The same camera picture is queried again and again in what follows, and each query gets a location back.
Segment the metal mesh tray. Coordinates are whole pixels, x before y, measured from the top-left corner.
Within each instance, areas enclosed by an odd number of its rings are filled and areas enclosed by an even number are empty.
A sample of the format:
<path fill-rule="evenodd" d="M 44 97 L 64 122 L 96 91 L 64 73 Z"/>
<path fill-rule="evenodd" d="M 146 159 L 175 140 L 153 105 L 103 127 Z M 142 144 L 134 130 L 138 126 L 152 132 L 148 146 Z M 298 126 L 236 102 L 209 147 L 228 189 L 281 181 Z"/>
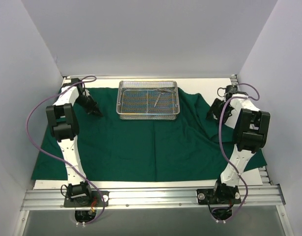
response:
<path fill-rule="evenodd" d="M 174 90 L 162 93 L 154 88 Z M 176 81 L 121 81 L 118 87 L 116 112 L 124 120 L 175 120 L 180 113 Z"/>

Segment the green surgical cloth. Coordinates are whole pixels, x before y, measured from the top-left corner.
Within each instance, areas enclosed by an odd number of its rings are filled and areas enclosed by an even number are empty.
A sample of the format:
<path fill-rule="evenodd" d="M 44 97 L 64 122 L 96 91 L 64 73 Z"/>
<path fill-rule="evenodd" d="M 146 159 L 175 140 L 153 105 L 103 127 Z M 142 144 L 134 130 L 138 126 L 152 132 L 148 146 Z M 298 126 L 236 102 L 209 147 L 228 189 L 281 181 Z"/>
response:
<path fill-rule="evenodd" d="M 200 94 L 179 91 L 175 120 L 122 120 L 116 112 L 118 90 L 90 88 L 102 117 L 75 105 L 79 122 L 78 149 L 91 181 L 166 182 L 219 177 L 233 151 L 230 127 L 207 120 L 209 105 Z"/>

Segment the steel surgical scissors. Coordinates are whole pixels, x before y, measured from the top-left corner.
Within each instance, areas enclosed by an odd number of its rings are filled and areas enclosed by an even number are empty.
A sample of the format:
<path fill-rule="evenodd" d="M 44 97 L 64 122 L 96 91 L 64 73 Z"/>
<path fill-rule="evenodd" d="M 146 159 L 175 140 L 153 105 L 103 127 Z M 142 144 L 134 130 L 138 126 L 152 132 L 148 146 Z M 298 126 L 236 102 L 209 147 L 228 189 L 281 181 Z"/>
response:
<path fill-rule="evenodd" d="M 170 89 L 164 89 L 164 88 L 154 88 L 154 90 L 160 92 L 160 93 L 174 93 L 174 90 L 170 90 Z"/>

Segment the steel tweezers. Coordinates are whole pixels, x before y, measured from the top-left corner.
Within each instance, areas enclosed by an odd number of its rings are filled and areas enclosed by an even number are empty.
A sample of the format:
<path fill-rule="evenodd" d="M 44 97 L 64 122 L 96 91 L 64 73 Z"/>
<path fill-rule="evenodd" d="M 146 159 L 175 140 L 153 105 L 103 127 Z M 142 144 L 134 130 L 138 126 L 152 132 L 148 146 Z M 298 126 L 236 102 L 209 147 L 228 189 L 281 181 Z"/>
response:
<path fill-rule="evenodd" d="M 162 93 L 160 93 L 155 101 L 155 104 L 154 104 L 154 108 L 157 106 L 158 102 L 159 102 L 159 99 L 161 97 Z"/>

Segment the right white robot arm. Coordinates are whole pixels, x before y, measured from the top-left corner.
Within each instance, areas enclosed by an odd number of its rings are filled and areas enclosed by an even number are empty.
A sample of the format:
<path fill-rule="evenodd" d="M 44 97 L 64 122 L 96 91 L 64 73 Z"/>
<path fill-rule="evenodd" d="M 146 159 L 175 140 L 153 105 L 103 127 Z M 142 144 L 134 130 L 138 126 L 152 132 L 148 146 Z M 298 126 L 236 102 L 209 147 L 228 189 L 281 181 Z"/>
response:
<path fill-rule="evenodd" d="M 253 98 L 246 92 L 239 91 L 237 85 L 228 85 L 223 90 L 222 99 L 216 98 L 206 115 L 206 119 L 215 120 L 219 126 L 219 144 L 223 155 L 222 125 L 234 113 L 238 117 L 233 130 L 233 152 L 230 158 L 225 157 L 227 166 L 212 190 L 212 198 L 217 203 L 236 197 L 241 175 L 248 162 L 266 144 L 271 119 L 269 112 L 261 111 L 252 103 L 252 100 L 257 101 L 260 97 Z"/>

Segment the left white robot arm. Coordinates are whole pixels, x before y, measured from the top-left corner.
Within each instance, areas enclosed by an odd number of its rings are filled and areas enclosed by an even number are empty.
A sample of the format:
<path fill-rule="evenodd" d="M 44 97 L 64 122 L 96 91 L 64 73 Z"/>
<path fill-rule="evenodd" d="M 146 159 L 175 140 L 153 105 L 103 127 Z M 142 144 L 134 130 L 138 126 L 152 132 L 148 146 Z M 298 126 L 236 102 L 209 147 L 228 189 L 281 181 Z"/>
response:
<path fill-rule="evenodd" d="M 68 176 L 66 198 L 87 206 L 92 202 L 90 184 L 85 179 L 78 151 L 80 127 L 74 111 L 74 105 L 80 105 L 85 113 L 101 117 L 98 103 L 92 98 L 84 83 L 79 78 L 64 83 L 56 102 L 46 107 L 46 115 L 51 136 L 55 138 L 63 155 Z"/>

